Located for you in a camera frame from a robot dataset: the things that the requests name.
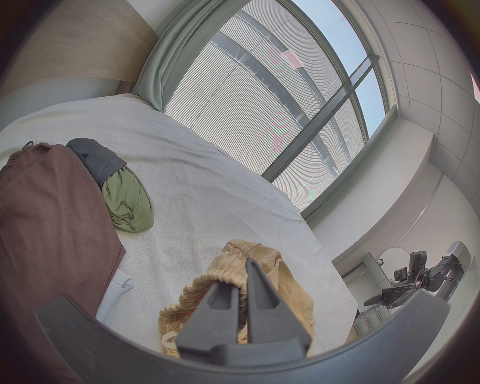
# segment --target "bed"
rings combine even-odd
[[[117,231],[119,269],[133,288],[118,300],[111,328],[160,352],[158,313],[178,301],[232,239],[278,249],[315,303],[313,353],[347,339],[357,303],[289,198],[215,145],[139,97],[125,94],[51,106],[0,132],[0,160],[28,141],[97,140],[127,161],[148,191],[154,226]]]

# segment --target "sky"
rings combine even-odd
[[[351,75],[367,57],[357,34],[331,0],[293,0],[317,25]],[[385,116],[382,96],[373,71],[357,88],[357,96],[363,111],[369,137]]]

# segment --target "green garment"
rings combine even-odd
[[[120,168],[102,186],[102,194],[113,225],[125,232],[140,232],[153,225],[153,207],[136,176]]]

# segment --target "curtain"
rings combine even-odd
[[[153,48],[136,93],[164,111],[200,51],[249,0],[194,0]]]

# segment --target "wooden panel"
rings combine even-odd
[[[64,0],[26,41],[0,95],[57,76],[133,83],[157,39],[126,0]]]

